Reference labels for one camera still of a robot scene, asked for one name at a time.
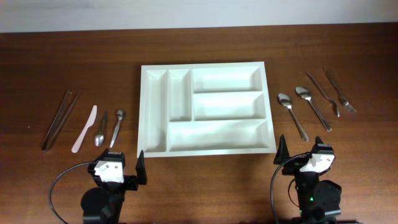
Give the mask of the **steel fork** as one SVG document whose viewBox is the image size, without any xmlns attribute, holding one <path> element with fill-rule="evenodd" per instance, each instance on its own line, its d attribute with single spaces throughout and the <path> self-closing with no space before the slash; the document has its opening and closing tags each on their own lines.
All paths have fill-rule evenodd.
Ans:
<svg viewBox="0 0 398 224">
<path fill-rule="evenodd" d="M 339 109 L 339 107 L 338 107 L 338 105 L 337 105 L 337 102 L 334 100 L 334 99 L 332 99 L 332 98 L 330 98 L 330 97 L 328 97 L 327 95 L 326 95 L 326 93 L 323 91 L 323 89 L 321 88 L 321 86 L 318 84 L 318 82 L 316 81 L 316 79 L 312 76 L 312 74 L 310 73 L 310 72 L 305 72 L 306 74 L 307 74 L 307 76 L 309 77 L 309 79 L 311 79 L 311 81 L 312 81 L 312 83 L 316 86 L 316 88 L 319 90 L 319 92 L 323 95 L 323 97 L 325 98 L 325 99 L 327 99 L 331 104 L 332 104 L 332 107 L 333 107 L 333 109 L 334 109 L 334 112 L 335 112 L 335 114 L 336 114 L 336 116 L 339 118 L 340 117 L 340 109 Z"/>
<path fill-rule="evenodd" d="M 330 81 L 330 83 L 333 85 L 334 89 L 336 90 L 336 92 L 338 94 L 339 101 L 342 104 L 343 108 L 348 110 L 351 114 L 356 114 L 357 111 L 348 102 L 345 94 L 343 93 L 342 89 L 340 88 L 339 84 L 336 82 L 336 80 L 335 80 L 334 76 L 331 74 L 331 72 L 329 70 L 324 70 L 324 74 L 327 77 L 327 79 Z"/>
</svg>

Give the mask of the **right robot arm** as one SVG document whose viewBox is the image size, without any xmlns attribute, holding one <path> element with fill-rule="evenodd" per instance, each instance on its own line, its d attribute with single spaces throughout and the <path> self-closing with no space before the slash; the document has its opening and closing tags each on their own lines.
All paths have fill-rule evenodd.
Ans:
<svg viewBox="0 0 398 224">
<path fill-rule="evenodd" d="M 294 177 L 300 216 L 293 223 L 336 223 L 341 214 L 342 188 L 330 180 L 320 180 L 320 176 L 330 170 L 336 156 L 333 148 L 320 137 L 315 138 L 312 150 L 290 156 L 285 137 L 279 139 L 279 147 L 274 158 L 278 166 L 270 184 L 271 209 L 276 223 L 279 222 L 274 205 L 274 182 L 278 172 Z"/>
</svg>

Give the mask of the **small steel teaspoon dark handle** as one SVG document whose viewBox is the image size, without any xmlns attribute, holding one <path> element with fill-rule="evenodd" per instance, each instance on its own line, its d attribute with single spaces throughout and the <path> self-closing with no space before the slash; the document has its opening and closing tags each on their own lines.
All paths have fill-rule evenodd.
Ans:
<svg viewBox="0 0 398 224">
<path fill-rule="evenodd" d="M 101 119 L 99 131 L 98 131 L 97 135 L 95 136 L 95 146 L 99 147 L 104 142 L 104 139 L 105 139 L 104 130 L 105 130 L 107 120 L 108 120 L 108 110 L 106 110 L 104 112 L 104 115 Z"/>
</svg>

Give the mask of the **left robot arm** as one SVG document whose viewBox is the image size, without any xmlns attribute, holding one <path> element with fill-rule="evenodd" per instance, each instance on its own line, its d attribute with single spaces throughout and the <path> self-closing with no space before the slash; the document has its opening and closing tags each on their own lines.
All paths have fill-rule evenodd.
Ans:
<svg viewBox="0 0 398 224">
<path fill-rule="evenodd" d="M 124 153 L 109 149 L 89 163 L 88 173 L 96 187 L 81 198 L 84 223 L 118 223 L 126 192 L 147 184 L 143 151 L 139 153 L 135 175 L 125 175 L 125 165 Z"/>
</svg>

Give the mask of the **small steel teaspoon silver handle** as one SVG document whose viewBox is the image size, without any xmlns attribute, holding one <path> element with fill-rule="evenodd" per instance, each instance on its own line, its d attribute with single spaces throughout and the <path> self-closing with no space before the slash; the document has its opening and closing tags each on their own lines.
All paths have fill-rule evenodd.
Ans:
<svg viewBox="0 0 398 224">
<path fill-rule="evenodd" d="M 118 110 L 116 114 L 117 114 L 117 117 L 118 117 L 118 122 L 116 123 L 115 129 L 114 129 L 114 133 L 113 133 L 110 145 L 109 145 L 110 148 L 112 148 L 114 146 L 114 143 L 116 141 L 116 138 L 118 136 L 121 124 L 123 123 L 123 120 L 125 118 L 125 114 L 126 113 L 125 113 L 124 110 Z"/>
</svg>

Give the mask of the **large steel spoon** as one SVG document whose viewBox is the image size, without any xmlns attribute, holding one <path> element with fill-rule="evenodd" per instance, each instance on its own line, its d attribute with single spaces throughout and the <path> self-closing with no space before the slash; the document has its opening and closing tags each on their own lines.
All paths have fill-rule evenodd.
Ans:
<svg viewBox="0 0 398 224">
<path fill-rule="evenodd" d="M 288 111 L 289 111 L 289 113 L 290 113 L 290 115 L 291 115 L 291 117 L 292 117 L 292 119 L 293 119 L 293 121 L 294 121 L 294 123 L 295 123 L 295 125 L 296 125 L 296 127 L 297 127 L 297 129 L 299 131 L 299 133 L 300 133 L 300 136 L 301 136 L 302 140 L 304 142 L 308 142 L 308 140 L 309 140 L 308 134 L 305 132 L 304 128 L 302 127 L 302 125 L 300 124 L 300 122 L 298 121 L 296 115 L 293 112 L 292 99 L 288 95 L 286 95 L 284 93 L 279 93 L 277 95 L 277 99 L 278 99 L 278 102 L 281 105 L 283 105 L 284 107 L 286 107 L 288 109 Z"/>
<path fill-rule="evenodd" d="M 314 110 L 315 114 L 318 116 L 318 119 L 320 120 L 321 124 L 327 131 L 331 131 L 332 128 L 329 124 L 329 122 L 324 118 L 324 116 L 321 114 L 320 110 L 315 106 L 313 100 L 312 100 L 312 94 L 309 89 L 304 88 L 302 86 L 297 86 L 295 88 L 296 94 L 298 94 L 301 98 L 305 99 L 308 101 L 309 105 L 312 107 Z"/>
</svg>

